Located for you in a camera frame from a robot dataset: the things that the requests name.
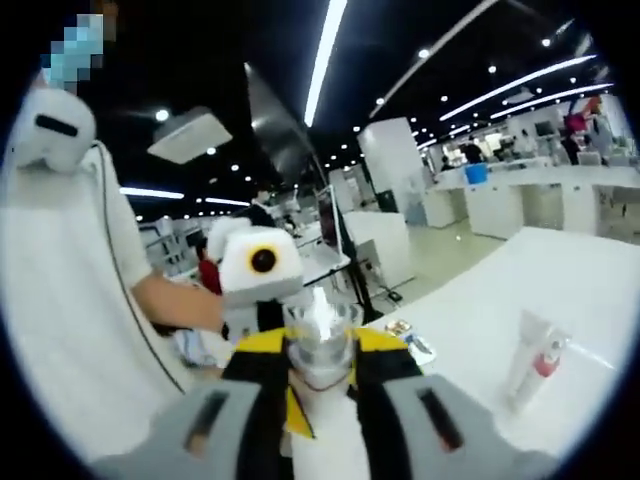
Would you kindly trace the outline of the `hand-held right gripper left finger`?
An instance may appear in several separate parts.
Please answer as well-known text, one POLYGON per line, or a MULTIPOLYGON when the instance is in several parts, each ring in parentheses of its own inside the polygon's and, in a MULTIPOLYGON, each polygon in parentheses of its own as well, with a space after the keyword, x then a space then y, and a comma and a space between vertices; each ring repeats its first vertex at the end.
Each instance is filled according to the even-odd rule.
POLYGON ((128 453, 92 464, 98 479, 277 479, 290 362, 280 331, 239 342, 223 375, 153 421, 128 453))

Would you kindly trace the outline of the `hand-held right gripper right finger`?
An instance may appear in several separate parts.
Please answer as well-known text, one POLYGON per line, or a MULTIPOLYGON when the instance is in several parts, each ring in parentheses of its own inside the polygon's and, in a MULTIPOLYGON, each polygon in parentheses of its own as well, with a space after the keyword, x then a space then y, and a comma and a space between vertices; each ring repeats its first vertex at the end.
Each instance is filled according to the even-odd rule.
POLYGON ((359 329, 354 371, 371 478, 552 477, 552 456, 511 445, 487 408, 444 377, 423 374, 399 338, 359 329))

